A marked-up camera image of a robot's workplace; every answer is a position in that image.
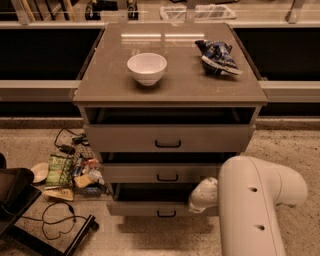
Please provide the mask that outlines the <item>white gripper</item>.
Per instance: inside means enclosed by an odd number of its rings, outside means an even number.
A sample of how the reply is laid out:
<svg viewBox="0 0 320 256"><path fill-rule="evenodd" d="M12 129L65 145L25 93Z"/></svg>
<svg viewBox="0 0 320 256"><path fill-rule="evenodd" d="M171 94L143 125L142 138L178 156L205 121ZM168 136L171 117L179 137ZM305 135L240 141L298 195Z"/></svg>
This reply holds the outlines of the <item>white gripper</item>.
<svg viewBox="0 0 320 256"><path fill-rule="evenodd" d="M189 195L188 208L193 213L202 213L217 205L218 180L214 177L202 180Z"/></svg>

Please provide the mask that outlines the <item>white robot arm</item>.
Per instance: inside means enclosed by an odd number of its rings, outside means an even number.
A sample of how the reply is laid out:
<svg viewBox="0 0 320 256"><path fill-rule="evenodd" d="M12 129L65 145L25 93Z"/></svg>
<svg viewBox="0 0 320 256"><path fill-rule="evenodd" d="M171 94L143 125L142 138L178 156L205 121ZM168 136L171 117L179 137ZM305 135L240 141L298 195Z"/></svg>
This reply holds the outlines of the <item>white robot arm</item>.
<svg viewBox="0 0 320 256"><path fill-rule="evenodd" d="M228 159L217 178L191 192L189 210L216 207L223 256L286 256L275 207L304 203L308 187L295 170L249 156Z"/></svg>

